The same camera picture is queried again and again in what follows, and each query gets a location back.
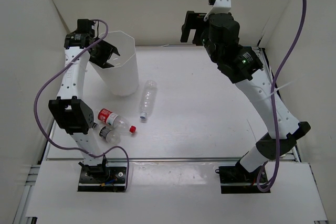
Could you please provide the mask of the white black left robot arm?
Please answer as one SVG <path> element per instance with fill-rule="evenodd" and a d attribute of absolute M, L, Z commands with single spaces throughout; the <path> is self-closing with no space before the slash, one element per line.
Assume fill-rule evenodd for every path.
<path fill-rule="evenodd" d="M 58 126 L 76 142 L 83 155 L 82 169 L 98 182 L 110 176 L 105 155 L 100 153 L 93 134 L 94 113 L 83 100 L 83 84 L 87 64 L 90 62 L 102 69 L 111 68 L 108 63 L 118 49 L 95 35 L 99 20 L 79 19 L 77 29 L 65 37 L 65 70 L 61 87 L 48 108 Z"/>

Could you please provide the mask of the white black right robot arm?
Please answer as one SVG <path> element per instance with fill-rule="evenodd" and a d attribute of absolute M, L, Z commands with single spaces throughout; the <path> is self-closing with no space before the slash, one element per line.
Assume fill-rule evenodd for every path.
<path fill-rule="evenodd" d="M 291 150 L 297 140 L 311 129 L 308 122 L 300 122 L 286 108 L 277 94 L 276 107 L 271 104 L 271 82 L 263 63 L 252 47 L 239 44 L 240 25 L 228 14 L 211 14 L 188 11 L 182 26 L 181 42 L 187 42 L 190 31 L 195 30 L 193 44 L 204 46 L 218 70 L 248 98 L 266 125 L 267 133 L 236 164 L 236 177 L 247 182 L 266 161 L 276 158 L 275 113 L 278 120 L 280 154 Z"/>

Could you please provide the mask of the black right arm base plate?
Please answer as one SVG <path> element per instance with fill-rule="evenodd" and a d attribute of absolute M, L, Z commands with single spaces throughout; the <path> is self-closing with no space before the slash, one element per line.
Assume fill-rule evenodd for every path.
<path fill-rule="evenodd" d="M 246 175 L 236 166 L 220 166 L 215 173 L 219 175 L 221 194 L 260 194 L 257 188 L 259 171 L 260 167 Z"/>

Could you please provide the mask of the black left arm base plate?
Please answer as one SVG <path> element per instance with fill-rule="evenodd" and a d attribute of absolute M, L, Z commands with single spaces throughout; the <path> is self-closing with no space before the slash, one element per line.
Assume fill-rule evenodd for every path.
<path fill-rule="evenodd" d="M 128 169 L 122 166 L 107 167 L 105 175 L 89 175 L 83 168 L 79 176 L 77 191 L 93 193 L 123 193 Z"/>

